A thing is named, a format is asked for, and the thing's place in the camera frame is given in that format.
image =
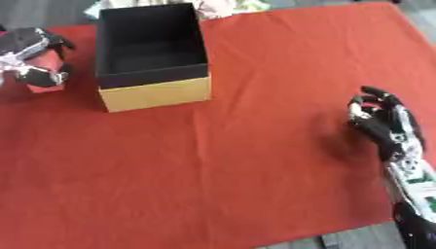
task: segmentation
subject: robotic hand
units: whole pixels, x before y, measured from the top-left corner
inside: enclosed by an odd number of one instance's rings
[[[436,174],[422,158],[421,129],[395,95],[372,87],[362,91],[349,102],[348,119],[379,146],[403,240],[409,249],[436,248]]]
[[[3,73],[7,71],[15,72],[18,81],[31,86],[49,88],[63,84],[69,74],[66,63],[58,70],[28,63],[49,50],[54,50],[63,61],[63,47],[75,49],[72,42],[42,28],[20,28],[0,33],[0,86],[4,83]]]

